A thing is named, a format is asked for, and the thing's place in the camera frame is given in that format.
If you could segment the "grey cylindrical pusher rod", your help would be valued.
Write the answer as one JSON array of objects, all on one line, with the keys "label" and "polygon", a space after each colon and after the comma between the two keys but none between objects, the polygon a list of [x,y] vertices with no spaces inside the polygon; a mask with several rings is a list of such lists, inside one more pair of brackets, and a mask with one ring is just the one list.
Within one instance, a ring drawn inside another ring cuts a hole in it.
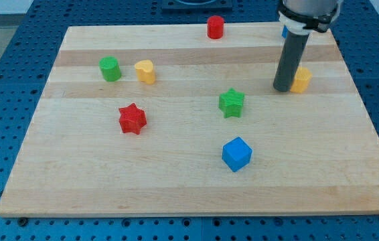
[{"label": "grey cylindrical pusher rod", "polygon": [[287,33],[273,81],[275,90],[279,92],[290,91],[308,38],[309,35],[297,35],[290,31]]}]

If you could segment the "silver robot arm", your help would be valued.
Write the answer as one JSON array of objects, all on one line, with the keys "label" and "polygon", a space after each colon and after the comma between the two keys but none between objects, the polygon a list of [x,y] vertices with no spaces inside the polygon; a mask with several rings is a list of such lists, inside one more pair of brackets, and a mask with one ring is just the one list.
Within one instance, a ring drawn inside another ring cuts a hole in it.
[{"label": "silver robot arm", "polygon": [[325,33],[342,8],[340,0],[279,0],[279,21],[286,27],[287,36],[281,52],[273,87],[288,92],[294,82],[311,32]]}]

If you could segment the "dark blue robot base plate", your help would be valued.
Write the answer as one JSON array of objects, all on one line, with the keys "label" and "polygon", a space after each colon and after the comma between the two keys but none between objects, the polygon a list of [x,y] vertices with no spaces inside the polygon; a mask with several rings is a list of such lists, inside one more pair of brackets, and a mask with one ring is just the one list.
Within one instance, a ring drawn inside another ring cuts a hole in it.
[{"label": "dark blue robot base plate", "polygon": [[161,0],[162,11],[231,10],[232,0]]}]

